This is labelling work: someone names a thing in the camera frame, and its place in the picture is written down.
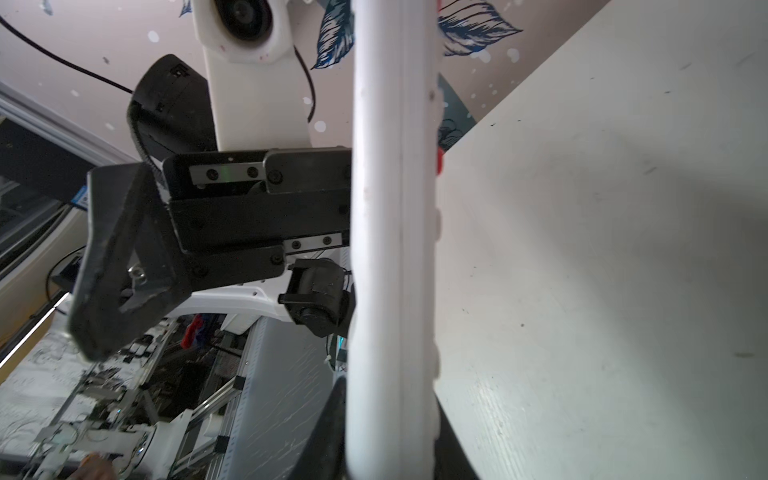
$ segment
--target black plastic part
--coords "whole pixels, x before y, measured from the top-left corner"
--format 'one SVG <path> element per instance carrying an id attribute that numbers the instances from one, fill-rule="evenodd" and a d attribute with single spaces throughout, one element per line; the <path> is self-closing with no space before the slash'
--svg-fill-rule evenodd
<path id="1" fill-rule="evenodd" d="M 58 285 L 61 290 L 65 292 L 74 290 L 74 283 L 78 279 L 78 272 L 80 272 L 80 263 L 82 260 L 83 257 L 79 254 L 75 254 L 59 273 L 51 277 L 51 282 Z"/>
<path id="2" fill-rule="evenodd" d="M 152 157 L 216 150 L 208 82 L 175 55 L 156 61 L 136 86 L 138 131 Z"/>
<path id="3" fill-rule="evenodd" d="M 253 180 L 207 184 L 206 193 L 214 195 L 198 197 L 190 166 L 229 163 L 229 158 L 264 159 L 263 165 L 276 162 L 281 168 L 280 188 L 267 191 L 268 181 Z M 349 149 L 344 148 L 320 149 L 316 154 L 303 150 L 175 155 L 163 165 L 171 192 L 167 208 L 150 166 L 94 169 L 88 177 L 91 237 L 70 312 L 70 331 L 84 355 L 106 359 L 194 291 L 282 275 L 286 240 L 341 233 L 339 246 L 348 245 L 350 188 L 343 172 L 350 161 Z M 237 184 L 246 184 L 247 189 L 228 194 L 227 185 Z M 146 281 L 134 285 L 127 270 L 136 262 L 144 268 Z M 328 260 L 321 262 L 326 262 L 324 268 L 306 275 L 304 289 L 290 290 L 289 295 L 299 296 L 286 297 L 286 303 L 297 308 L 292 312 L 294 321 L 316 335 L 346 336 L 354 294 L 343 291 L 343 269 Z M 127 298 L 123 292 L 132 295 Z"/>
<path id="4" fill-rule="evenodd" d="M 145 164 L 95 168 L 88 174 L 89 238 L 69 310 L 83 354 L 103 360 L 144 334 L 191 293 L 173 227 Z M 135 254 L 147 281 L 122 303 Z"/>
<path id="5" fill-rule="evenodd" d="M 261 161 L 269 171 L 268 177 L 280 172 L 279 185 L 247 180 L 206 184 L 200 189 L 192 183 L 189 171 L 194 165 Z M 222 246 L 263 245 L 275 239 L 346 233 L 351 183 L 344 171 L 351 162 L 351 150 L 341 147 L 170 157 L 163 162 L 163 173 L 180 246 L 185 251 L 202 252 Z M 264 184 L 268 194 L 257 188 Z"/>
<path id="6" fill-rule="evenodd" d="M 348 230 L 342 204 L 349 204 L 348 190 L 171 200 L 168 208 L 180 245 L 197 252 Z"/>
<path id="7" fill-rule="evenodd" d="M 230 444 L 230 438 L 224 435 L 216 437 L 216 443 L 214 444 L 214 453 L 227 453 L 227 446 Z"/>
<path id="8" fill-rule="evenodd" d="M 235 377 L 235 383 L 232 385 L 235 390 L 243 390 L 243 387 L 245 386 L 245 377 L 244 376 L 236 376 Z"/>
<path id="9" fill-rule="evenodd" d="M 298 259 L 288 289 L 277 301 L 295 323 L 306 325 L 316 336 L 346 337 L 355 300 L 354 292 L 344 290 L 344 276 L 344 269 L 332 260 Z"/>
<path id="10" fill-rule="evenodd" d="M 451 422 L 440 410 L 440 436 L 435 440 L 435 480 L 476 480 L 475 470 L 458 443 Z M 312 434 L 306 441 L 296 466 L 288 480 L 340 480 L 351 478 L 346 473 L 344 459 L 346 422 L 346 378 L 333 386 Z"/>
<path id="11" fill-rule="evenodd" d="M 349 190 L 352 178 L 352 150 L 344 147 L 301 150 L 271 150 L 264 158 L 267 172 L 280 172 L 281 181 L 268 182 L 271 194 Z"/>

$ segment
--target blue leaf decal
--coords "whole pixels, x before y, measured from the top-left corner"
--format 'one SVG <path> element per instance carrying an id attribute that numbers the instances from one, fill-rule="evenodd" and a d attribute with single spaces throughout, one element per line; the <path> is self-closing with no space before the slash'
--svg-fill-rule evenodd
<path id="1" fill-rule="evenodd" d="M 179 16 L 182 16 L 185 13 L 192 13 L 192 0 L 184 0 Z"/>
<path id="2" fill-rule="evenodd" d="M 483 0 L 455 0 L 440 9 L 438 20 L 445 36 L 446 57 L 481 51 L 502 38 L 521 32 Z"/>
<path id="3" fill-rule="evenodd" d="M 352 0 L 329 0 L 320 23 L 317 62 L 313 68 L 328 68 L 349 53 L 355 43 L 354 23 Z"/>
<path id="4" fill-rule="evenodd" d="M 464 132 L 456 128 L 456 122 L 450 118 L 444 118 L 437 129 L 437 145 L 443 151 L 448 151 L 450 147 L 464 136 Z"/>

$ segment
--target white plastic frame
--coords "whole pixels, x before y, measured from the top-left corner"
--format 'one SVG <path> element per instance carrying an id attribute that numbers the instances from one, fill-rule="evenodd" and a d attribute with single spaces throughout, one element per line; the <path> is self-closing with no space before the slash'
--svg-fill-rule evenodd
<path id="1" fill-rule="evenodd" d="M 437 2 L 355 7 L 346 464 L 355 480 L 433 478 Z"/>
<path id="2" fill-rule="evenodd" d="M 310 146 L 301 95 L 306 76 L 293 53 L 286 3 L 267 1 L 268 37 L 246 42 L 227 32 L 213 0 L 192 0 L 219 151 Z"/>

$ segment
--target camera lens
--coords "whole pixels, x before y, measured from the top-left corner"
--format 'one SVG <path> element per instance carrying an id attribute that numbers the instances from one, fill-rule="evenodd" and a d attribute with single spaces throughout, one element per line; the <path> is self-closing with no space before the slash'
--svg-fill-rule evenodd
<path id="1" fill-rule="evenodd" d="M 246 2 L 246 0 L 237 0 L 232 4 L 232 12 L 235 15 L 235 19 L 243 24 L 249 24 L 253 22 L 253 17 L 256 16 L 256 11 L 253 10 L 253 6 Z"/>
<path id="2" fill-rule="evenodd" d="M 216 0 L 224 27 L 235 38 L 260 40 L 272 27 L 272 10 L 266 0 Z"/>

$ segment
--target human hand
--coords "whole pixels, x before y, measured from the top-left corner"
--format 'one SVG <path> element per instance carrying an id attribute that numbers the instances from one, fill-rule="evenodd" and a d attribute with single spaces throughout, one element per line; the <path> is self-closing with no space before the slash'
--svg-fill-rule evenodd
<path id="1" fill-rule="evenodd" d="M 68 480 L 118 480 L 112 462 L 99 455 L 89 455 Z"/>

